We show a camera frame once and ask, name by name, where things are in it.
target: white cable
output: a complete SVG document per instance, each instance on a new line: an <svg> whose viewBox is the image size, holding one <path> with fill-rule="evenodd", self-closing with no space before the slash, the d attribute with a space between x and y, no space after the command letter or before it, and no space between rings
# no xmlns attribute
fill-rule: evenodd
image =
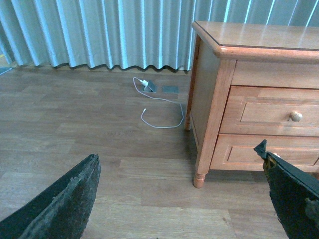
<svg viewBox="0 0 319 239"><path fill-rule="evenodd" d="M154 125L151 125L150 123L147 123L147 122L143 119L143 115L144 115L144 113L145 113L145 111L146 111L146 109L144 109L143 112L142 112L142 114L141 114L141 120L143 120L144 123L146 123L147 125L149 125L149 126L151 126L151 127L153 127L153 128L176 128L176 127L179 127L179 126L181 125L181 123L183 122L183 120L184 120L184 112L183 112L183 108L182 108L182 106L181 106L181 103L175 102L175 101L169 101L169 100L167 100L167 99L162 99L162 98L154 98L154 97L151 97L151 96L148 96L148 95L142 93L142 92L139 91L138 88L136 87L135 79L139 80L143 85L146 84L146 83L148 84L148 82L145 81L145 80L140 80L140 79L137 78L137 77L133 77L133 83L134 83L135 89L136 89L139 93L141 93L142 95L144 95L144 96L146 96L146 97L148 97L148 98L154 99L154 100L162 100L162 101L167 101L167 102L171 102L171 103L174 103L174 104L179 104L180 110L181 110L181 116L182 116L182 119L181 119L180 123L179 123L178 125L176 125L176 126L154 126Z"/></svg>

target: white curtain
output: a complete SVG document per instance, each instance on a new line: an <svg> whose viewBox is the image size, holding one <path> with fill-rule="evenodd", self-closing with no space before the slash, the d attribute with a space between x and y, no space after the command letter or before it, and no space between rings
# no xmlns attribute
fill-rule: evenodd
<svg viewBox="0 0 319 239"><path fill-rule="evenodd" d="M8 63L189 70L195 20L319 26L319 0L0 0Z"/></svg>

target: wooden knob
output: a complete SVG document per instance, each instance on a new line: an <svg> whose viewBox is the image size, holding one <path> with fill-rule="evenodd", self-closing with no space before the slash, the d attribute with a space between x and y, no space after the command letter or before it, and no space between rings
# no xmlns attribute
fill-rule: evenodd
<svg viewBox="0 0 319 239"><path fill-rule="evenodd" d="M290 113L289 117L293 122L299 122L303 118L303 115L301 113L293 111Z"/></svg>

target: laminate floor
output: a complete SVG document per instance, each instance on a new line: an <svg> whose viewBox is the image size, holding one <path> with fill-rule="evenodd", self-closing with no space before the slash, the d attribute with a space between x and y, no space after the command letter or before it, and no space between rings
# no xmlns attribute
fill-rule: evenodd
<svg viewBox="0 0 319 239"><path fill-rule="evenodd" d="M196 146L179 106L136 92L154 81L185 108L190 74L15 68L0 76L0 220L98 153L102 172L83 239L286 239L263 172L212 171L192 185ZM179 94L161 93L162 85Z"/></svg>

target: floor outlet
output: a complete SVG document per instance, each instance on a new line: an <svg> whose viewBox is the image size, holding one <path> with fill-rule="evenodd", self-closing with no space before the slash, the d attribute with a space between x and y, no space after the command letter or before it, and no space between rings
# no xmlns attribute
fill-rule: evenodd
<svg viewBox="0 0 319 239"><path fill-rule="evenodd" d="M152 81L149 81L148 86L142 87L142 91L156 93L158 91L158 87L154 85Z"/></svg>
<svg viewBox="0 0 319 239"><path fill-rule="evenodd" d="M178 86L162 86L161 91L163 93L179 93Z"/></svg>

